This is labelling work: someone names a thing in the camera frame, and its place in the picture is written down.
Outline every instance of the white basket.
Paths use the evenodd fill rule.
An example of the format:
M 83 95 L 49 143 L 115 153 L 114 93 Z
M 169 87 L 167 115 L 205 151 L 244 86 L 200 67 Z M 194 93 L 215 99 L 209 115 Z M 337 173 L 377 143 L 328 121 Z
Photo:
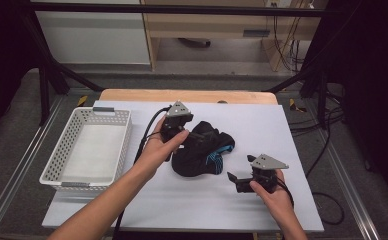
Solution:
M 131 111 L 79 107 L 39 179 L 63 191 L 103 191 L 122 174 Z

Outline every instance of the blue fabric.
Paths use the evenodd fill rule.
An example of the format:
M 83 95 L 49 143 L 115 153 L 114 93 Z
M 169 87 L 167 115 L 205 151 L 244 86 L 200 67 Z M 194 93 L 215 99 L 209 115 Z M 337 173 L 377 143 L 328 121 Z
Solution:
M 216 166 L 215 174 L 216 175 L 220 174 L 223 170 L 223 158 L 222 158 L 221 153 L 225 152 L 225 151 L 231 152 L 232 149 L 234 149 L 234 146 L 227 145 L 227 146 L 223 146 L 223 147 L 217 149 L 216 151 L 210 153 L 206 158 L 206 165 L 209 165 L 211 163 L 215 163 L 215 166 Z

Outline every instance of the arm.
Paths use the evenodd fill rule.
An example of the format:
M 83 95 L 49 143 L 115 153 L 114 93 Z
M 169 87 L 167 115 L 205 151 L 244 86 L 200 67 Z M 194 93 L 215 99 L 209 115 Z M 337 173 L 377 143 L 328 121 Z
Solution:
M 160 131 L 163 121 L 164 118 L 153 132 Z M 187 136 L 188 131 L 185 130 L 163 143 L 160 135 L 153 135 L 130 170 L 64 222 L 48 239 L 100 239 L 144 184 L 154 176 L 166 157 Z
M 277 176 L 284 181 L 284 175 L 279 169 L 277 170 Z M 250 186 L 268 207 L 272 217 L 281 228 L 285 239 L 307 239 L 291 205 L 290 198 L 284 189 L 278 186 L 275 192 L 270 194 L 255 181 L 251 181 Z

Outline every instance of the gray carpet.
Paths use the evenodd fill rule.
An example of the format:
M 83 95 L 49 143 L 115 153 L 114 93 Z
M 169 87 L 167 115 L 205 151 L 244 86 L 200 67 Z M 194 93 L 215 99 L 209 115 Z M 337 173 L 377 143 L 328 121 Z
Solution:
M 108 88 L 151 88 L 151 89 L 214 89 L 214 90 L 248 90 L 260 91 L 275 86 L 287 76 L 243 75 L 243 74 L 169 74 L 169 71 L 157 74 L 96 74 L 86 75 L 90 80 Z M 0 194 L 7 181 L 13 174 L 32 137 L 38 129 L 40 120 L 40 97 L 37 74 L 27 74 L 22 79 L 22 86 L 11 103 L 9 111 L 0 121 Z M 80 84 L 69 80 L 71 87 L 81 87 Z M 294 98 L 302 103 L 297 95 L 298 85 L 293 85 L 287 92 L 277 95 L 279 104 L 283 105 L 288 122 L 302 122 L 312 119 L 310 111 L 293 111 L 289 108 L 289 99 Z M 3 220 L 0 223 L 0 234 L 21 234 L 46 236 L 51 229 L 41 226 L 43 217 L 48 209 L 48 203 L 53 197 L 54 190 L 39 184 L 39 176 L 50 157 L 71 111 L 77 106 L 78 100 L 86 91 L 72 90 L 64 97 L 58 116 L 51 131 L 47 134 L 30 169 L 26 173 L 22 185 Z M 85 106 L 92 106 L 99 94 L 89 92 Z M 328 108 L 336 104 L 329 102 Z M 301 126 L 309 126 L 312 122 L 304 122 Z M 303 164 L 308 170 L 319 155 L 323 140 L 317 131 L 294 137 L 294 141 Z M 364 206 L 368 210 L 381 239 L 388 239 L 388 187 L 377 173 L 368 172 L 363 166 L 363 157 L 351 136 L 348 126 L 338 122 L 331 127 L 331 142 L 337 149 L 345 168 L 356 186 Z M 345 219 L 339 225 L 324 224 L 325 232 L 312 233 L 310 238 L 334 239 L 363 239 L 361 231 L 350 210 L 340 185 L 329 163 L 329 156 L 324 154 L 319 164 L 308 178 L 312 191 L 331 195 L 340 202 L 345 211 Z M 339 209 L 327 198 L 317 196 L 316 202 L 321 217 L 328 221 L 335 221 L 340 216 Z M 273 238 L 273 234 L 263 234 L 262 239 Z

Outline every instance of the white table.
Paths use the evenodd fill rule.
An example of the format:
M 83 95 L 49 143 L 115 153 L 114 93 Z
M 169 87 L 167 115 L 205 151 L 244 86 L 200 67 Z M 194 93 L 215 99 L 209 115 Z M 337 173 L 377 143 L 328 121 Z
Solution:
M 95 106 L 132 111 L 131 135 L 125 171 L 135 158 L 147 123 L 157 110 L 173 102 L 97 101 Z M 283 109 L 279 105 L 186 103 L 194 120 L 189 130 L 208 121 L 235 139 L 235 149 L 226 154 L 220 175 L 184 178 L 170 163 L 164 163 L 125 210 L 122 230 L 266 232 L 279 230 L 266 206 L 254 193 L 237 193 L 226 172 L 251 177 L 247 155 L 265 153 L 290 167 L 283 170 L 294 201 L 295 212 L 305 231 L 323 231 Z M 94 193 L 57 192 L 43 221 L 56 228 L 96 196 Z

